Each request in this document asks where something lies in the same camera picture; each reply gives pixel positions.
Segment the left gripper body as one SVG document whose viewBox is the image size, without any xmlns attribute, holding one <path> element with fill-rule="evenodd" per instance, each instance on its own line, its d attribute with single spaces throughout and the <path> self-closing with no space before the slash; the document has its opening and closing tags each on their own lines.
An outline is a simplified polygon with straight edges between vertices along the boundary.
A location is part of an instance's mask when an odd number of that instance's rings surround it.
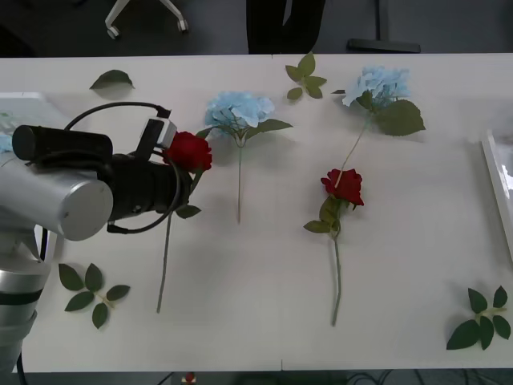
<svg viewBox="0 0 513 385">
<path fill-rule="evenodd" d="M 168 203 L 163 213 L 171 213 L 186 205 L 191 194 L 191 176 L 174 163 L 168 165 Z"/>
</svg>

